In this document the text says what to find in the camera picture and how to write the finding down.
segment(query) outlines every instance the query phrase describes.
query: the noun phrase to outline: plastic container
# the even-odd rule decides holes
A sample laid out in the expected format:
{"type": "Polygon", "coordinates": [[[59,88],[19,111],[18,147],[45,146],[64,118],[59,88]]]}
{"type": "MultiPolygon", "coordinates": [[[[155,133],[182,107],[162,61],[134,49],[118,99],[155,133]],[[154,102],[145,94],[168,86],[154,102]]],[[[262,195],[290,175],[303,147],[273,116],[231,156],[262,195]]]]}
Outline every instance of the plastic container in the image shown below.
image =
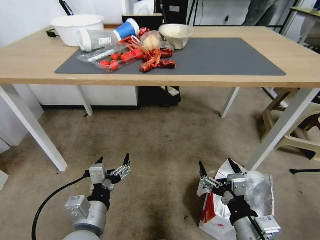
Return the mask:
{"type": "Polygon", "coordinates": [[[177,23],[163,24],[159,27],[159,32],[175,49],[181,49],[193,34],[193,27],[177,23]]]}
{"type": "Polygon", "coordinates": [[[100,31],[90,29],[80,29],[77,32],[77,40],[82,51],[91,52],[94,49],[114,44],[119,39],[113,31],[100,31]]]}
{"type": "Polygon", "coordinates": [[[132,18],[128,18],[121,26],[113,30],[118,39],[124,39],[131,35],[138,36],[139,31],[139,25],[132,18]]]}
{"type": "Polygon", "coordinates": [[[114,44],[127,36],[138,34],[138,24],[132,18],[128,18],[124,24],[113,31],[80,29],[77,32],[77,40],[81,50],[90,52],[107,44],[114,44]]]}
{"type": "Polygon", "coordinates": [[[127,54],[127,52],[129,52],[127,44],[114,44],[102,49],[97,49],[91,53],[79,55],[77,56],[77,59],[83,62],[93,63],[98,68],[111,73],[138,60],[134,55],[126,59],[121,59],[121,55],[127,54]],[[113,53],[116,53],[119,56],[116,64],[111,63],[112,59],[110,55],[113,53]]]}
{"type": "Polygon", "coordinates": [[[99,15],[81,14],[58,17],[51,21],[51,25],[57,30],[64,44],[72,47],[79,46],[77,31],[82,28],[103,30],[102,20],[99,15]]]}

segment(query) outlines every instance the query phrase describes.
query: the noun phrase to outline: gray carpet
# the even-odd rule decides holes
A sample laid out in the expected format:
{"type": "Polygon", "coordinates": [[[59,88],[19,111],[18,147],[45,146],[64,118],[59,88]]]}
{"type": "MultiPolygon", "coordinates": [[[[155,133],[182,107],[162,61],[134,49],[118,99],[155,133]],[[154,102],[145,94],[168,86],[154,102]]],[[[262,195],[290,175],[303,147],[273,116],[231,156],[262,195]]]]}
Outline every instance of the gray carpet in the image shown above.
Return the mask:
{"type": "MultiPolygon", "coordinates": [[[[255,115],[270,102],[258,88],[241,88],[227,117],[219,111],[230,89],[181,87],[177,106],[140,110],[48,110],[40,123],[68,162],[59,172],[28,134],[0,155],[9,174],[0,192],[1,239],[30,239],[34,214],[58,187],[77,179],[100,156],[117,167],[130,153],[132,172],[111,193],[104,239],[213,239],[198,229],[203,198],[196,195],[198,161],[217,169],[227,157],[245,164],[260,144],[255,115]]],[[[272,151],[258,170],[274,178],[277,240],[318,239],[320,174],[291,175],[289,168],[320,168],[293,149],[272,151]]],[[[71,231],[64,210],[70,195],[89,193],[85,179],[57,194],[43,209],[38,240],[71,231]]]]}

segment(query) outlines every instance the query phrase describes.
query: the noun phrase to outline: gray table mat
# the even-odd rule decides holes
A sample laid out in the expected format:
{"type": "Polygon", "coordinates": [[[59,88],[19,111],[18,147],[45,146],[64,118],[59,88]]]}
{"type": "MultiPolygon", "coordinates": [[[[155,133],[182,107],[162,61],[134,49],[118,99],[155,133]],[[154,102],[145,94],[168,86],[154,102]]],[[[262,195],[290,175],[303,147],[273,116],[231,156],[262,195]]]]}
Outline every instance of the gray table mat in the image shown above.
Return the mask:
{"type": "MultiPolygon", "coordinates": [[[[83,54],[78,49],[55,73],[110,74],[92,63],[77,60],[83,54]]],[[[285,75],[280,68],[241,38],[190,38],[184,49],[174,50],[170,58],[175,69],[155,68],[140,71],[142,60],[127,65],[112,74],[174,74],[174,75],[285,75]]]]}

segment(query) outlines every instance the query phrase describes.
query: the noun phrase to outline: blue paper cup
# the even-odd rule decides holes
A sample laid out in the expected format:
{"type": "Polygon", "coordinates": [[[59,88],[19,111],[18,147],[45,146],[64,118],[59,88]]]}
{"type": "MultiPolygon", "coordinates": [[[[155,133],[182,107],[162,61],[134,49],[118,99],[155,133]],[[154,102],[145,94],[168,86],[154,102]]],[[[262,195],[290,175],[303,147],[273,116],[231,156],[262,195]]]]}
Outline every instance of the blue paper cup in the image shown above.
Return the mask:
{"type": "Polygon", "coordinates": [[[127,36],[138,36],[139,35],[139,25],[132,18],[128,18],[124,24],[113,30],[118,40],[126,38],[127,36]]]}

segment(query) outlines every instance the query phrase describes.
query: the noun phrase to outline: beige chair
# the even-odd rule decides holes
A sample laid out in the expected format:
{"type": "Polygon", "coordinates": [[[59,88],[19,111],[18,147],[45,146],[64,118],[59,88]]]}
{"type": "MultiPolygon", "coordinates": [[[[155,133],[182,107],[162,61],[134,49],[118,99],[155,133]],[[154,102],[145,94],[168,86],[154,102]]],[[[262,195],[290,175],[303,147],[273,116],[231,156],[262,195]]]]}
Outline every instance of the beige chair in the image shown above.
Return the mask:
{"type": "MultiPolygon", "coordinates": [[[[262,118],[265,125],[265,134],[262,136],[261,141],[269,133],[271,128],[274,126],[274,121],[271,117],[271,111],[284,111],[285,108],[280,106],[280,102],[283,101],[289,93],[296,94],[297,89],[285,88],[278,94],[278,96],[267,106],[267,108],[257,116],[257,120],[262,118]]],[[[301,116],[296,120],[292,127],[286,132],[282,139],[278,142],[274,149],[278,149],[284,145],[290,145],[297,148],[307,149],[315,152],[312,159],[320,160],[320,143],[301,139],[298,137],[291,136],[291,133],[298,127],[304,128],[309,131],[312,127],[317,127],[320,130],[320,123],[318,118],[320,117],[320,105],[316,103],[310,103],[308,107],[303,111],[301,116]]]]}

